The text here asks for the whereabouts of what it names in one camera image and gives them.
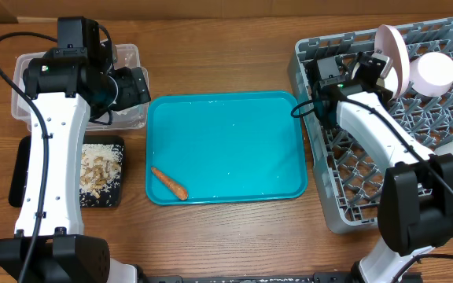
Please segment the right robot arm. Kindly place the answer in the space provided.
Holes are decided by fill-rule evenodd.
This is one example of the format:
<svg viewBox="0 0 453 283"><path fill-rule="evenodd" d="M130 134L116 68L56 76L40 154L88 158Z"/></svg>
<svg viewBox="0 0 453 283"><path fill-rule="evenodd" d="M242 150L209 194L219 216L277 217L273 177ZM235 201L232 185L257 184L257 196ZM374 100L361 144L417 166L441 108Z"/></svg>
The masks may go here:
<svg viewBox="0 0 453 283"><path fill-rule="evenodd" d="M307 63L312 113L324 127L347 131L383 174L374 250L351 270L353 282L398 282L410 266L453 238L453 154L436 154L385 110L392 60L358 53Z"/></svg>

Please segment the white tissue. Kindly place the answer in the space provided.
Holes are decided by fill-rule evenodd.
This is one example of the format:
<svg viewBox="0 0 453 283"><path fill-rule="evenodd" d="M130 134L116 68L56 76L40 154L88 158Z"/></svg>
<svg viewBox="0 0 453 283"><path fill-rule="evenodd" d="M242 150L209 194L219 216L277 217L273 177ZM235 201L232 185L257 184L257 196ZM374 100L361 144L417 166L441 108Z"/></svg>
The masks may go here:
<svg viewBox="0 0 453 283"><path fill-rule="evenodd" d="M136 105L136 106L133 106L133 107L130 107L130 108L126 108L124 110L116 111L116 114L118 116L137 115L137 114L140 113L139 109L140 109L140 106Z"/></svg>

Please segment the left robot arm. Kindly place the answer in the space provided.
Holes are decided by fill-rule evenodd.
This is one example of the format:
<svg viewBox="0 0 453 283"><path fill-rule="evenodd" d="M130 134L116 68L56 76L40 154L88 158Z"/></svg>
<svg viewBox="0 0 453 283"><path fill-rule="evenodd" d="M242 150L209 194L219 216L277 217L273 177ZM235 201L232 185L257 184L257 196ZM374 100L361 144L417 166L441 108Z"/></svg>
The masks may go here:
<svg viewBox="0 0 453 283"><path fill-rule="evenodd" d="M17 88L31 113L25 194L0 267L19 282L144 282L139 266L113 259L84 233L83 140L89 122L150 101L140 68L115 68L106 28L85 17L57 21L55 47L30 61Z"/></svg>

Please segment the large pink plate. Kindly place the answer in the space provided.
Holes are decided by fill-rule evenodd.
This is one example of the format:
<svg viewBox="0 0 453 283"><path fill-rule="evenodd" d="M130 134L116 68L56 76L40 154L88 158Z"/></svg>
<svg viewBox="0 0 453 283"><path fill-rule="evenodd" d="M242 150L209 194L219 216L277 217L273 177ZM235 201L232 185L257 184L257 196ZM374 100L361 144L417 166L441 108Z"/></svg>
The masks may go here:
<svg viewBox="0 0 453 283"><path fill-rule="evenodd" d="M392 67L396 71L398 80L393 97L398 98L406 92L410 82L410 60L403 36L393 26L383 24L375 34L374 50L380 50L382 55L392 60Z"/></svg>

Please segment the orange carrot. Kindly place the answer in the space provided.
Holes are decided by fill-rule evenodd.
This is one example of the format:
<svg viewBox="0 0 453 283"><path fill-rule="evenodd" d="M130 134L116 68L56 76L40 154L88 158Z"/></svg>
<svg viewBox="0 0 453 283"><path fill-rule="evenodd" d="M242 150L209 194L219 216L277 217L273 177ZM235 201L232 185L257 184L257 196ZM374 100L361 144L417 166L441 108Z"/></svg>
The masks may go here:
<svg viewBox="0 0 453 283"><path fill-rule="evenodd" d="M184 201L188 199L188 191L183 185L179 184L156 167L151 167L151 171L179 200Z"/></svg>

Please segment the small pink bowl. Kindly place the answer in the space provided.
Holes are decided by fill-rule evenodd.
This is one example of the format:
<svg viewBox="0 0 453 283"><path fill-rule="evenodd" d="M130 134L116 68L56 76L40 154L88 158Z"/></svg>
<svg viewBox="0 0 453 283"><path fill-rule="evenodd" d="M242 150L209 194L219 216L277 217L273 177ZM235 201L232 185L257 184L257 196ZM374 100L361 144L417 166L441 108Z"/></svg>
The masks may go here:
<svg viewBox="0 0 453 283"><path fill-rule="evenodd" d="M444 53L425 53L410 63L412 89L426 97L441 97L453 84L453 60Z"/></svg>

